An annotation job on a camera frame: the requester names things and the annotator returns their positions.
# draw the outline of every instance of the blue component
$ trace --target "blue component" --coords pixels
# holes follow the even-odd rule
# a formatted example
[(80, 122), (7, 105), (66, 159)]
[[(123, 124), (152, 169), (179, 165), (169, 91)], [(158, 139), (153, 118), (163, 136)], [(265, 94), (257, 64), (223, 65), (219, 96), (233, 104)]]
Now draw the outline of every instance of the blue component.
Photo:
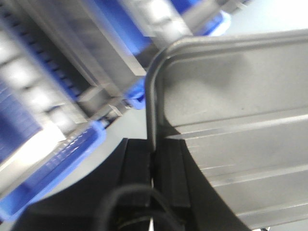
[(144, 81), (145, 78), (138, 80), (125, 94), (127, 102), (138, 110), (145, 108)]
[(123, 40), (133, 55), (139, 54), (151, 44), (149, 37), (144, 37), (117, 0), (94, 0), (117, 35)]
[(102, 124), (92, 122), (87, 130), (0, 200), (0, 220), (18, 218), (28, 204), (38, 201), (51, 191), (93, 152), (105, 137), (106, 131)]
[(200, 2), (200, 0), (171, 0), (171, 2), (173, 3), (175, 9), (182, 14), (187, 9)]
[(20, 42), (28, 54), (35, 58), (35, 61), (42, 66), (58, 83), (61, 89), (73, 100), (76, 101), (81, 92), (74, 86), (67, 84), (67, 77), (59, 69), (59, 66), (51, 59), (51, 57), (41, 48), (41, 46), (31, 37), (21, 23), (13, 15), (5, 16), (6, 11), (0, 9), (1, 26), (9, 31), (15, 40)]
[(0, 163), (39, 130), (34, 118), (0, 79)]
[(231, 25), (231, 16), (230, 14), (220, 11), (219, 15), (216, 16), (212, 21), (213, 22), (213, 27), (206, 32), (206, 35), (208, 36), (220, 36), (223, 35), (226, 30), (230, 27)]
[(231, 17), (228, 13), (220, 11), (210, 22), (198, 32), (198, 35), (219, 36), (226, 32), (231, 23)]

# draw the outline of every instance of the black cable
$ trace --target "black cable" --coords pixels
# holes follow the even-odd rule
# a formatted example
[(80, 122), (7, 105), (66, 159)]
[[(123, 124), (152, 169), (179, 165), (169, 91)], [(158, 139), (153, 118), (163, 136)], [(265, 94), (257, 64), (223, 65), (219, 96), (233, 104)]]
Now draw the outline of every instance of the black cable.
[(138, 218), (123, 222), (120, 226), (118, 226), (118, 229), (121, 229), (127, 225), (136, 224), (141, 221), (150, 220), (152, 218), (155, 222), (158, 222), (164, 225), (165, 227), (168, 227), (169, 228), (168, 230), (172, 230), (172, 231), (182, 230), (182, 225), (180, 223), (174, 220), (169, 214), (161, 212), (161, 211), (149, 210), (149, 211), (138, 213), (136, 217)]
[(147, 193), (153, 197), (165, 210), (165, 213), (157, 211), (148, 211), (140, 213), (139, 216), (153, 217), (158, 222), (168, 225), (172, 230), (179, 231), (181, 228), (181, 221), (177, 218), (175, 213), (169, 207), (165, 198), (156, 190), (150, 186), (141, 184), (131, 184), (122, 186), (112, 191), (109, 196), (106, 196), (100, 203), (96, 212), (96, 222), (94, 226), (95, 231), (108, 231), (109, 221), (111, 215), (116, 208), (119, 199), (125, 195), (133, 193)]

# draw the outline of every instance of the black mount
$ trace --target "black mount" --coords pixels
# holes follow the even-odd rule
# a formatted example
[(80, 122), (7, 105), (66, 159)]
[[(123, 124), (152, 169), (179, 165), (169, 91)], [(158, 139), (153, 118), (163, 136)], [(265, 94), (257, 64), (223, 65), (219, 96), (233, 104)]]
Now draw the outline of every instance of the black mount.
[[(30, 205), (13, 231), (88, 231), (94, 229), (100, 202), (123, 185), (154, 187), (182, 221), (183, 231), (248, 231), (205, 179), (185, 141), (165, 139), (155, 154), (146, 140), (123, 139), (110, 156), (85, 178), (67, 189)], [(110, 230), (132, 214), (162, 210), (150, 195), (121, 198), (110, 219)], [(154, 220), (157, 230), (170, 230)], [(120, 230), (148, 231), (149, 221)]]

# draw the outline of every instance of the gray floor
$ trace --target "gray floor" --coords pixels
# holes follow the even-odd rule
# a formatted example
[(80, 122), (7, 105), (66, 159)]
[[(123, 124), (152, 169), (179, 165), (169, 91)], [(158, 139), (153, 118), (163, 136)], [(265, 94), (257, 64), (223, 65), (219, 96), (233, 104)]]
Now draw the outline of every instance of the gray floor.
[[(306, 0), (251, 0), (232, 17), (227, 35), (268, 33), (308, 28)], [(124, 137), (146, 138), (145, 111), (130, 110), (107, 130), (106, 141), (75, 169), (50, 194), (78, 181), (96, 168)], [(4, 222), (0, 231), (8, 231), (12, 223)], [(271, 231), (305, 231), (308, 220), (272, 227)]]

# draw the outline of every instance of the metal tray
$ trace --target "metal tray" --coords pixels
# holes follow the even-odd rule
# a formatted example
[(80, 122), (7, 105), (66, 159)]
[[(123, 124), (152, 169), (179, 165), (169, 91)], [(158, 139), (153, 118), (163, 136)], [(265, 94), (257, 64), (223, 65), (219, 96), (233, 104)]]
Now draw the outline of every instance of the metal tray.
[(148, 140), (184, 139), (249, 228), (308, 218), (308, 30), (185, 38), (146, 79)]

